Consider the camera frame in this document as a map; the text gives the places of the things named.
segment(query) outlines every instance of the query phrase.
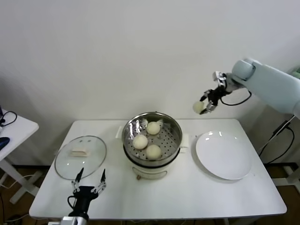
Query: perforated steamer tray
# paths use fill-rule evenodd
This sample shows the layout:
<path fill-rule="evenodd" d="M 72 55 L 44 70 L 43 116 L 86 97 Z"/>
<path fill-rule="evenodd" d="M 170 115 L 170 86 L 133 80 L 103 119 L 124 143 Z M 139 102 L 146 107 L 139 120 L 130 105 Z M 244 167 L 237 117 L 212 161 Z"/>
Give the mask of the perforated steamer tray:
<path fill-rule="evenodd" d="M 179 140 L 178 135 L 173 129 L 170 128 L 170 124 L 164 124 L 160 122 L 159 125 L 160 131 L 157 135 L 150 135 L 147 133 L 147 122 L 140 124 L 138 129 L 133 129 L 133 135 L 129 133 L 128 137 L 126 138 L 128 141 L 124 143 L 124 147 L 127 149 L 127 152 L 133 157 L 140 158 L 142 160 L 149 160 L 146 157 L 145 150 L 137 150 L 133 147 L 133 138 L 140 134 L 147 137 L 148 146 L 155 144 L 160 147 L 162 155 L 156 161 L 168 158 L 169 156 L 174 154 L 179 147 L 177 144 Z"/>

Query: cable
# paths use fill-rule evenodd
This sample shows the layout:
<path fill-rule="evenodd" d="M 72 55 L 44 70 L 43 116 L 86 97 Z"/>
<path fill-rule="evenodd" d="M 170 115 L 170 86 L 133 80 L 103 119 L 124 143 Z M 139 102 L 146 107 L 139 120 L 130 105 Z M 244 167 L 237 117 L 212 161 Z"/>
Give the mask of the cable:
<path fill-rule="evenodd" d="M 294 142 L 294 140 L 295 140 L 295 133 L 294 133 L 294 131 L 293 131 L 291 128 L 289 128 L 289 127 L 287 127 L 286 129 L 290 130 L 291 133 L 292 133 L 292 141 L 291 141 L 289 147 L 287 147 L 287 149 L 284 151 L 284 153 L 282 153 L 280 156 L 278 156 L 277 158 L 273 159 L 272 161 L 270 161 L 270 162 L 268 162 L 268 163 L 266 163 L 266 164 L 270 164 L 270 163 L 274 162 L 275 160 L 279 159 L 279 158 L 282 157 L 285 153 L 287 153 L 287 151 L 291 148 L 291 146 L 292 146 L 292 144 L 293 144 L 293 142 Z"/>
<path fill-rule="evenodd" d="M 26 217 L 26 216 L 29 216 L 29 214 L 27 213 L 27 214 L 25 214 L 25 215 L 23 215 L 23 216 L 19 217 L 18 219 L 6 220 L 6 221 L 5 221 L 5 223 L 7 223 L 7 222 L 14 222 L 14 221 L 17 221 L 17 220 L 23 219 L 23 218 L 24 218 L 24 217 Z"/>
<path fill-rule="evenodd" d="M 23 176 L 23 178 L 25 178 L 25 177 L 32 177 L 32 176 L 34 176 L 34 174 Z M 1 184 L 0 186 L 4 187 L 4 188 L 6 188 L 6 189 L 10 189 L 13 185 L 15 185 L 15 184 L 16 184 L 17 182 L 19 182 L 19 181 L 20 181 L 20 180 L 16 180 L 10 187 L 6 187 L 6 186 L 4 186 L 3 184 Z"/>
<path fill-rule="evenodd" d="M 227 105 L 227 106 L 236 106 L 236 105 L 240 105 L 240 104 L 243 104 L 244 102 L 248 101 L 249 98 L 251 98 L 252 93 L 251 93 L 249 90 L 248 90 L 248 92 L 249 92 L 249 96 L 248 96 L 245 100 L 243 100 L 243 101 L 241 101 L 241 102 L 239 102 L 239 103 L 228 104 L 228 103 L 223 102 L 222 98 L 220 98 L 220 101 L 221 101 L 224 105 Z"/>
<path fill-rule="evenodd" d="M 4 221 L 5 221 L 5 213 L 4 213 L 4 202 L 3 202 L 3 198 L 2 198 L 2 194 L 0 193 L 0 198 L 1 198 L 1 203 L 2 203 L 2 215 L 3 215 L 3 217 L 2 217 L 2 219 L 3 219 L 3 223 L 4 223 Z"/>
<path fill-rule="evenodd" d="M 296 116 L 292 116 L 275 134 L 273 134 L 273 136 L 267 141 L 267 143 L 265 143 L 259 150 L 262 150 L 261 153 L 259 154 L 259 156 L 261 156 L 264 148 L 284 129 L 286 128 L 286 125 L 289 124 L 292 119 L 294 119 Z"/>
<path fill-rule="evenodd" d="M 3 124 L 3 123 L 5 123 L 4 117 L 5 117 L 5 115 L 7 115 L 8 113 L 14 114 L 14 115 L 15 115 L 15 119 L 14 119 L 13 121 L 7 123 L 7 124 Z M 15 112 L 13 112 L 13 111 L 7 111 L 6 113 L 3 114 L 3 116 L 2 116 L 1 119 L 0 119 L 0 127 L 5 127 L 5 126 L 7 126 L 7 125 L 9 125 L 9 124 L 12 124 L 13 122 L 15 122 L 15 121 L 17 120 L 17 118 L 18 118 L 18 115 L 17 115 Z"/>
<path fill-rule="evenodd" d="M 71 195 L 67 198 L 67 203 L 69 204 L 69 206 L 71 207 L 71 209 L 74 209 L 74 206 L 70 203 L 70 198 L 75 198 L 74 195 Z"/>

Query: stainless steel pot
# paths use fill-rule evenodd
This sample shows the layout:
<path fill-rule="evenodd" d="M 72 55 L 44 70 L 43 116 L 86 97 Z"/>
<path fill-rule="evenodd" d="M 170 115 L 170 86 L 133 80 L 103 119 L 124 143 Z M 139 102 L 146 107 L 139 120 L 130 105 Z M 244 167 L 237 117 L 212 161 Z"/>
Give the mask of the stainless steel pot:
<path fill-rule="evenodd" d="M 146 127 L 150 122 L 158 122 L 160 131 L 157 135 L 150 135 Z M 162 150 L 162 155 L 157 160 L 149 160 L 145 150 L 133 147 L 133 139 L 136 135 L 145 135 L 148 145 L 156 144 Z M 182 141 L 182 131 L 179 124 L 172 117 L 159 112 L 146 112 L 135 116 L 127 122 L 122 132 L 122 141 L 126 156 L 134 164 L 144 168 L 160 168 L 171 163 L 179 154 Z"/>

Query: metal rim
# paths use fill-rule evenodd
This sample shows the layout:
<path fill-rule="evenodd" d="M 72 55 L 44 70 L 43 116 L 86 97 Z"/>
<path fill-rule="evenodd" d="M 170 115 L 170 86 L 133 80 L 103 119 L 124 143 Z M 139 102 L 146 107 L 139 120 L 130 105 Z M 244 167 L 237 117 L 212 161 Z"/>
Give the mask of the metal rim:
<path fill-rule="evenodd" d="M 180 125 L 178 124 L 178 122 L 177 122 L 174 118 L 172 118 L 171 116 L 169 116 L 169 115 L 167 115 L 167 114 L 164 114 L 164 113 L 161 113 L 161 112 L 144 112 L 144 113 L 141 113 L 141 114 L 139 114 L 139 115 L 133 117 L 131 120 L 129 120 L 129 121 L 125 124 L 125 126 L 124 126 L 124 128 L 123 128 L 123 131 L 122 131 L 122 137 L 124 136 L 124 132 L 125 132 L 126 127 L 127 127 L 130 123 L 132 123 L 134 120 L 136 120 L 136 119 L 139 118 L 139 117 L 142 117 L 142 116 L 145 116 L 145 115 L 149 115 L 149 114 L 151 114 L 151 113 L 155 113 L 156 115 L 160 115 L 160 116 L 165 116 L 165 117 L 167 117 L 168 119 L 172 120 L 172 121 L 176 124 L 176 126 L 179 128 L 179 130 L 180 130 L 179 135 L 182 137 L 182 130 L 181 130 L 181 127 L 180 127 Z M 123 149 L 124 149 L 124 151 L 125 151 L 125 153 L 126 153 L 126 156 L 132 161 L 133 159 L 131 159 L 131 157 L 130 157 L 130 156 L 128 155 L 128 153 L 126 152 L 124 145 L 123 145 Z M 150 161 L 150 160 L 141 159 L 141 158 L 139 158 L 139 157 L 137 157 L 137 156 L 135 156 L 135 155 L 132 155 L 132 156 L 133 156 L 134 158 L 138 159 L 138 160 L 141 160 L 141 161 L 145 161 L 145 162 L 149 162 L 149 161 Z M 159 159 L 159 160 L 154 160 L 154 162 L 163 161 L 163 160 L 165 160 L 165 159 L 166 159 L 166 158 Z"/>
<path fill-rule="evenodd" d="M 91 172 L 91 173 L 89 173 L 89 174 L 87 174 L 86 176 L 84 176 L 84 177 L 81 178 L 81 179 L 83 179 L 83 178 L 86 178 L 86 177 L 90 176 L 91 174 L 93 174 L 93 173 L 94 173 L 95 171 L 97 171 L 97 170 L 100 168 L 100 166 L 103 164 L 103 162 L 104 162 L 104 160 L 105 160 L 105 158 L 106 158 L 106 155 L 107 155 L 107 146 L 106 146 L 105 142 L 104 142 L 100 137 L 93 136 L 93 135 L 85 135 L 85 136 L 80 136 L 80 137 L 74 138 L 73 140 L 71 140 L 71 141 L 69 141 L 67 144 L 65 144 L 60 150 L 62 150 L 66 145 L 68 145 L 68 144 L 71 143 L 72 141 L 75 141 L 76 139 L 81 138 L 81 137 L 95 137 L 95 138 L 99 139 L 100 141 L 102 141 L 102 143 L 104 144 L 104 147 L 105 147 L 105 155 L 104 155 L 104 158 L 103 158 L 102 162 L 100 163 L 100 165 L 99 165 L 93 172 Z M 56 155 L 55 161 L 54 161 L 54 168 L 55 168 L 55 171 L 56 171 L 57 175 L 59 175 L 62 179 L 65 179 L 65 180 L 75 180 L 76 177 L 75 177 L 74 179 L 67 179 L 67 178 L 62 177 L 62 176 L 58 173 L 57 168 L 56 168 L 56 159 L 58 158 L 58 155 L 60 154 L 60 150 L 59 150 L 58 154 Z"/>

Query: black cable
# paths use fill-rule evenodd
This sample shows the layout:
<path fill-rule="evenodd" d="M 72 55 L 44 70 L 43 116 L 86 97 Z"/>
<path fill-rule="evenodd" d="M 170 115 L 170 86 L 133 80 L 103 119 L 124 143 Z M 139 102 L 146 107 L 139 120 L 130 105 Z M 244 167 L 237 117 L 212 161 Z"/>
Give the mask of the black cable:
<path fill-rule="evenodd" d="M 293 131 L 291 128 L 289 128 L 289 127 L 286 127 L 286 129 L 290 130 L 291 133 L 292 133 L 292 141 L 291 141 L 289 147 L 287 147 L 287 149 L 284 151 L 284 153 L 282 153 L 280 156 L 278 156 L 277 158 L 275 158 L 275 159 L 273 159 L 272 161 L 270 161 L 270 162 L 268 162 L 268 163 L 265 163 L 265 164 L 270 164 L 270 163 L 274 162 L 275 160 L 279 159 L 279 158 L 282 157 L 285 153 L 287 153 L 287 151 L 291 148 L 291 146 L 292 146 L 292 144 L 293 144 L 293 142 L 294 142 L 294 140 L 295 140 L 295 133 L 294 133 L 294 131 Z"/>
<path fill-rule="evenodd" d="M 223 102 L 222 98 L 220 98 L 220 101 L 221 101 L 224 105 L 227 105 L 227 106 L 236 106 L 236 105 L 240 105 L 240 104 L 243 104 L 244 102 L 248 101 L 249 98 L 251 98 L 252 93 L 251 93 L 250 91 L 248 91 L 248 92 L 249 92 L 249 97 L 247 97 L 245 100 L 243 100 L 243 101 L 241 101 L 241 102 L 239 102 L 239 103 L 228 104 L 228 103 Z"/>
<path fill-rule="evenodd" d="M 73 205 L 70 203 L 70 198 L 75 198 L 75 196 L 71 195 L 67 198 L 67 203 L 69 204 L 69 206 L 71 207 L 71 209 L 74 209 Z"/>
<path fill-rule="evenodd" d="M 267 144 L 262 148 L 261 153 L 259 153 L 258 156 L 261 156 L 267 145 L 269 144 L 269 141 L 276 135 L 278 136 L 282 131 L 284 131 L 285 128 L 287 128 L 291 124 L 291 120 L 293 119 L 293 116 L 289 120 L 283 121 L 274 131 L 270 139 L 267 141 Z"/>
<path fill-rule="evenodd" d="M 262 151 L 261 151 L 261 153 L 259 153 L 259 155 L 258 155 L 258 156 L 261 156 L 261 155 L 262 155 L 262 153 L 263 153 L 264 149 L 265 149 L 267 146 L 268 146 L 268 144 L 266 144 L 266 145 L 265 145 L 265 146 L 262 148 Z"/>
<path fill-rule="evenodd" d="M 14 115 L 15 115 L 15 119 L 14 119 L 13 121 L 7 123 L 7 124 L 3 124 L 3 123 L 5 123 L 4 117 L 5 117 L 5 115 L 7 115 L 8 113 L 14 114 Z M 15 112 L 13 112 L 13 111 L 7 111 L 6 113 L 3 114 L 3 116 L 2 116 L 1 119 L 0 119 L 0 127 L 5 127 L 5 126 L 7 126 L 7 125 L 9 125 L 9 124 L 12 124 L 13 122 L 15 122 L 15 121 L 17 120 L 17 118 L 18 118 L 18 115 L 17 115 Z"/>
<path fill-rule="evenodd" d="M 3 219 L 3 223 L 5 222 L 5 214 L 4 214 L 4 202 L 3 202 L 3 198 L 2 198 L 2 194 L 0 193 L 0 198 L 1 198 L 1 203 L 2 203 L 2 219 Z"/>

